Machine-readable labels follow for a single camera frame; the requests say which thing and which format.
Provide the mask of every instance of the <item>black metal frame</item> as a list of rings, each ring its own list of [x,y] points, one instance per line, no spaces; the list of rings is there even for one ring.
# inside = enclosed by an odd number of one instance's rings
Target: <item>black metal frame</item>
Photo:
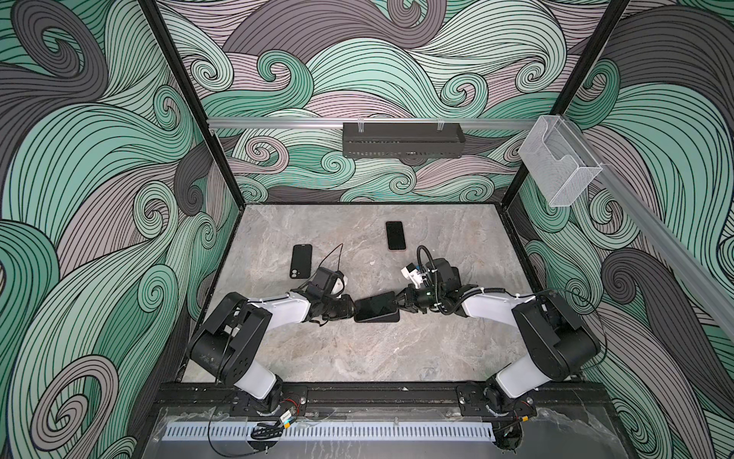
[[[302,394],[306,402],[301,411],[309,419],[324,419],[340,408],[437,408],[458,409],[464,416],[481,417],[484,422],[508,422],[510,419],[496,416],[477,416],[467,411],[468,398],[462,391],[467,387],[483,387],[484,381],[450,382],[398,382],[398,383],[283,383],[284,394]],[[224,407],[229,405],[233,416],[244,393],[234,387],[215,383],[163,383],[145,420],[143,437],[136,445],[132,459],[138,459],[145,451],[150,435],[162,408]],[[586,381],[546,383],[528,394],[532,405],[563,411],[568,407],[596,406],[604,408],[630,458],[637,458],[637,451],[630,441],[622,420],[614,409],[604,385]]]
[[[239,223],[242,220],[242,214],[244,213],[244,207],[241,207],[237,213],[237,218],[234,220],[234,225],[232,226],[232,231],[230,233],[229,239],[227,240],[227,246],[225,247],[224,255],[222,256],[222,260],[219,261],[219,266],[217,267],[217,272],[214,274],[214,279],[211,280],[211,285],[209,286],[209,290],[206,292],[206,299],[204,300],[204,305],[201,308],[201,313],[199,314],[199,318],[196,321],[196,325],[194,326],[194,330],[192,330],[192,335],[196,333],[199,328],[201,328],[201,324],[204,323],[204,317],[206,315],[206,311],[211,305],[211,297],[214,296],[214,290],[217,287],[217,281],[219,280],[219,275],[222,274],[222,268],[224,268],[225,263],[227,262],[227,257],[229,256],[230,248],[232,247],[232,242],[234,241],[234,236],[237,235],[237,228],[239,228]],[[186,372],[186,365],[189,363],[189,357],[184,353],[184,355],[181,358],[181,365],[178,367],[178,373],[176,374],[176,381],[181,382],[181,379],[184,377],[184,373]]]
[[[237,186],[234,175],[227,164],[227,157],[222,150],[221,145],[214,135],[209,131],[206,121],[206,113],[201,105],[193,84],[184,67],[183,61],[178,54],[172,37],[165,26],[164,20],[155,0],[138,0],[145,17],[150,24],[151,29],[158,41],[158,44],[170,66],[173,76],[183,93],[184,100],[194,115],[197,126],[202,131],[203,138],[206,141],[209,150],[217,163],[222,176],[225,179],[232,196],[239,208],[239,215],[233,227],[225,255],[217,268],[217,273],[209,287],[204,309],[199,317],[196,329],[201,326],[205,312],[211,302],[214,288],[217,284],[219,274],[227,260],[230,246],[239,227],[242,214],[245,207],[244,198]],[[604,12],[600,23],[596,30],[589,38],[581,58],[574,67],[571,76],[566,85],[559,94],[556,103],[550,113],[552,115],[562,115],[571,104],[573,97],[584,82],[586,75],[591,71],[600,53],[603,50],[606,41],[612,30],[621,18],[629,0],[611,0],[609,6]],[[501,202],[483,202],[475,204],[494,204],[501,218],[503,227],[508,234],[512,247],[515,249],[520,265],[530,283],[530,287],[534,292],[542,289],[537,274],[532,267],[529,257],[525,252],[520,241],[512,219],[509,216],[509,206],[517,196],[518,190],[522,186],[528,171],[524,165],[520,166],[509,188],[505,191]],[[269,205],[277,205],[281,203],[263,203]],[[342,204],[342,203],[324,203],[324,202],[306,202],[297,204]],[[182,365],[178,374],[177,381],[180,381],[185,365]],[[459,402],[461,391],[472,384],[483,385],[484,382],[446,382],[446,383],[429,383],[429,382],[400,382],[400,383],[284,383],[284,394],[305,394],[307,402],[305,410],[312,410],[313,414],[319,411],[327,414],[338,408],[459,408],[466,405],[466,399],[462,404]],[[144,436],[137,444],[133,458],[141,457],[145,445],[150,438],[152,429],[158,419],[159,411],[164,407],[198,407],[201,405],[224,405],[231,403],[234,397],[238,396],[235,388],[214,383],[163,383],[160,386],[156,400],[154,401],[148,418],[145,421]],[[637,458],[637,452],[632,445],[626,429],[621,419],[617,415],[604,386],[597,383],[588,382],[569,382],[569,383],[547,383],[539,388],[538,391],[532,393],[534,404],[536,406],[558,408],[568,405],[589,406],[596,405],[604,407],[612,420],[615,433],[620,438],[625,451],[631,458]],[[483,420],[491,422],[500,419],[491,416],[482,416]]]
[[[594,64],[596,64],[599,55],[604,50],[607,40],[611,35],[614,27],[619,22],[622,14],[627,8],[630,0],[611,0],[604,14],[599,20],[596,29],[589,37],[589,41],[586,43],[584,51],[581,53],[575,67],[571,71],[571,75],[568,77],[566,84],[563,86],[561,93],[556,99],[556,103],[553,108],[550,109],[549,115],[563,115],[568,109],[569,105],[573,101],[578,90],[586,79],[586,75],[592,71]],[[517,170],[515,177],[512,179],[507,191],[505,191],[502,197],[502,209],[508,209],[512,200],[517,196],[517,192],[520,191],[520,187],[525,182],[528,176],[528,168],[525,165],[521,165],[520,169]]]
[[[341,201],[323,201],[323,200],[307,200],[307,201],[289,201],[289,202],[268,202],[247,203],[248,206],[497,206],[500,203],[495,200],[485,200],[480,202],[462,203],[456,201],[432,201],[429,203],[414,201],[401,202],[399,200],[384,201],[357,201],[357,202],[341,202]]]
[[[201,131],[204,142],[206,142],[206,145],[209,147],[209,152],[214,157],[214,161],[217,163],[219,171],[224,177],[227,188],[229,188],[232,193],[234,202],[237,204],[237,207],[244,209],[244,198],[242,197],[242,192],[239,190],[239,186],[237,185],[237,180],[235,180],[234,174],[232,174],[232,170],[227,164],[227,156],[222,150],[219,140],[217,140],[209,131],[209,124],[206,121],[204,106],[201,104],[201,101],[196,94],[196,90],[194,89],[194,85],[191,83],[189,74],[186,72],[184,61],[181,59],[181,55],[178,54],[178,50],[173,43],[173,38],[166,27],[166,23],[163,20],[161,10],[159,10],[156,0],[138,0],[138,3],[140,4],[140,8],[142,9],[145,18],[148,20],[148,25],[153,31],[153,35],[156,37],[156,41],[158,42],[163,56],[166,58],[166,62],[168,62],[168,66],[173,73],[173,78],[181,89],[181,95],[189,106],[191,113],[194,115],[194,121],[196,121],[196,124]]]
[[[528,253],[523,247],[522,241],[520,241],[520,237],[517,235],[515,224],[512,222],[512,218],[510,218],[509,216],[509,210],[503,209],[501,204],[496,204],[495,206],[497,208],[497,213],[500,216],[502,226],[505,228],[505,232],[507,233],[507,237],[509,238],[509,243],[512,244],[512,248],[515,249],[517,260],[520,262],[520,266],[523,268],[525,277],[528,279],[530,289],[533,292],[540,292],[541,290],[543,290],[542,284],[540,283],[538,274],[533,268],[533,264],[530,262],[530,257],[528,257]]]

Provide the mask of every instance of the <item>green swirl pattern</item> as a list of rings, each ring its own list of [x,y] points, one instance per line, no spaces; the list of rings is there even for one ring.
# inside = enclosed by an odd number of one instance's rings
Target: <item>green swirl pattern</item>
[[[27,18],[52,28],[36,30]],[[173,11],[166,18],[187,23]],[[197,83],[227,89],[233,71],[221,49],[190,27],[173,29],[189,44],[183,58]],[[69,53],[96,77],[75,76]],[[3,129],[14,120],[25,129],[2,151],[0,448],[15,458],[129,458],[139,431],[133,413],[175,377],[178,362],[159,359],[199,317],[200,287],[239,210],[218,169],[189,178],[192,162],[178,167],[202,135],[137,1],[4,2],[0,59],[15,78],[3,73]],[[282,61],[265,57],[264,75]],[[66,102],[52,103],[59,99]],[[23,124],[27,115],[35,121]],[[202,192],[200,211],[181,208],[179,175]],[[57,252],[71,239],[84,242]],[[55,419],[70,401],[85,409]],[[60,443],[32,423],[38,417]]]
[[[700,10],[660,7],[620,21],[566,116],[734,298],[734,125],[722,105],[731,90],[715,77],[733,67],[734,27],[711,14],[730,22],[731,9],[680,3]],[[659,30],[639,35],[653,24]],[[713,49],[690,46],[706,43],[711,30],[722,34]],[[727,70],[707,80],[705,68]],[[587,298],[566,294],[580,312],[596,311],[586,319],[606,335],[607,357],[585,375],[609,391],[638,455],[731,457],[734,344],[655,241],[597,182],[572,206],[552,209],[528,179],[511,213],[541,283]],[[673,331],[679,326],[687,331]]]
[[[542,0],[412,0],[397,6],[355,0],[345,7],[328,0],[269,0],[250,14],[235,4],[228,9],[176,0],[161,11],[210,117],[532,119],[549,113],[570,74],[575,61],[567,37],[574,43],[587,37],[590,30],[578,32],[576,24],[598,21],[600,10],[588,5],[604,2],[557,7]],[[466,134],[470,143],[481,137],[471,154],[488,157],[504,137],[522,133]],[[341,133],[275,129],[256,135],[284,144],[288,163],[276,173],[236,172],[251,201],[497,201],[512,181],[511,174],[481,173],[457,162],[460,177],[447,165],[441,183],[418,193],[396,187],[395,174],[405,171],[397,162],[385,162],[379,173],[370,170],[367,184],[349,179],[361,174],[360,165],[331,174],[321,167],[323,158],[341,151]],[[325,145],[331,137],[335,141]],[[245,159],[243,147],[241,141],[226,153],[263,167],[274,164],[272,158]],[[520,166],[516,154],[517,159],[495,155],[503,165]],[[233,161],[233,169],[239,164]],[[405,164],[413,172],[425,165]],[[412,179],[405,177],[408,186]]]

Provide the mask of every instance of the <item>white vented cover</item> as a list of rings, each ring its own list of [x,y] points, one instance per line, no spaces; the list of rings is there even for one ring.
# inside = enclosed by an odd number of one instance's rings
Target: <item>white vented cover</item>
[[[252,440],[253,421],[170,422],[162,441]],[[489,422],[297,421],[278,441],[494,441]]]
[[[530,175],[551,207],[568,207],[594,177],[599,165],[585,165],[559,132],[561,123],[569,123],[558,115],[543,115],[520,146]]]

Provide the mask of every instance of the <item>phone case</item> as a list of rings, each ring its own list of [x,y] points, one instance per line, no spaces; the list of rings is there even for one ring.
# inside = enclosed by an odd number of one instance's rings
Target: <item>phone case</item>
[[[311,277],[311,244],[298,244],[293,246],[291,257],[291,270],[288,276],[291,279],[308,279]]]

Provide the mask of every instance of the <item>black enclosure frame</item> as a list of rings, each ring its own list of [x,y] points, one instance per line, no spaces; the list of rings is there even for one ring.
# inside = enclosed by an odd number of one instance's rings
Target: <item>black enclosure frame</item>
[[[484,381],[451,382],[399,382],[399,383],[284,383],[283,393],[298,393],[306,399],[301,404],[309,419],[323,419],[340,408],[439,408],[458,409],[466,416],[472,414],[471,402],[464,398],[467,387],[482,387]],[[163,383],[148,412],[143,428],[144,436],[138,440],[132,459],[139,459],[145,451],[150,435],[163,408],[192,408],[218,406],[230,414],[242,416],[234,410],[231,401],[238,395],[237,389],[215,383]],[[614,409],[602,384],[586,381],[546,383],[528,393],[531,403],[538,408],[549,408],[564,413],[570,408],[603,408],[627,455],[638,457],[621,418]],[[479,416],[483,422],[506,422],[505,418]]]
[[[184,67],[178,50],[176,49],[172,36],[169,33],[161,12],[158,8],[156,0],[138,0],[142,11],[150,24],[153,34],[163,52],[163,55],[172,70],[172,74],[181,89],[183,98],[191,109],[195,122],[203,134],[209,150],[211,151],[214,161],[217,163],[219,170],[224,177],[228,189],[239,208],[239,215],[235,222],[234,228],[225,249],[225,255],[217,268],[217,272],[212,282],[203,311],[210,306],[211,297],[217,284],[217,279],[221,273],[222,267],[226,262],[229,254],[230,246],[239,227],[240,220],[245,208],[245,201],[240,193],[239,186],[236,183],[234,175],[227,164],[227,157],[217,138],[208,128],[206,112],[196,95],[194,86]],[[586,48],[581,55],[578,63],[574,67],[571,76],[563,87],[556,103],[554,104],[550,115],[562,115],[566,112],[569,105],[584,82],[586,75],[589,74],[598,56],[602,52],[606,41],[611,35],[612,30],[622,17],[629,0],[611,0],[597,25],[596,30],[589,38]],[[512,183],[502,197],[501,202],[475,203],[475,205],[495,205],[501,218],[503,227],[507,232],[512,247],[515,249],[520,265],[528,279],[533,292],[542,290],[540,283],[532,263],[525,252],[525,249],[517,234],[515,225],[509,214],[509,207],[512,201],[517,197],[518,191],[524,183],[528,175],[528,170],[524,165],[515,174]],[[276,205],[279,203],[267,203],[268,205]],[[330,204],[330,205],[349,205],[351,203],[297,203],[297,204]],[[205,314],[201,314],[195,331],[201,326]],[[184,357],[181,369],[178,372],[177,381],[173,383],[163,383],[159,388],[159,392],[145,420],[143,429],[143,437],[138,440],[137,447],[132,456],[133,459],[140,458],[148,443],[152,429],[158,419],[159,411],[166,407],[200,407],[202,405],[231,405],[231,400],[237,396],[237,390],[224,385],[214,383],[181,383],[184,370],[188,358]],[[328,413],[337,408],[459,408],[465,410],[467,400],[459,394],[462,394],[468,386],[477,385],[482,387],[484,382],[399,382],[399,383],[284,383],[283,393],[303,393],[307,402],[305,409],[319,411],[320,413]],[[531,393],[534,405],[537,407],[546,407],[556,410],[562,410],[563,407],[569,406],[600,406],[603,407],[612,424],[615,433],[619,437],[630,458],[637,458],[637,452],[632,445],[627,432],[622,424],[621,419],[617,415],[616,410],[609,399],[603,385],[598,383],[584,382],[576,380],[566,383],[546,383],[537,391]],[[486,422],[506,422],[507,419],[500,419],[492,416],[481,416]]]

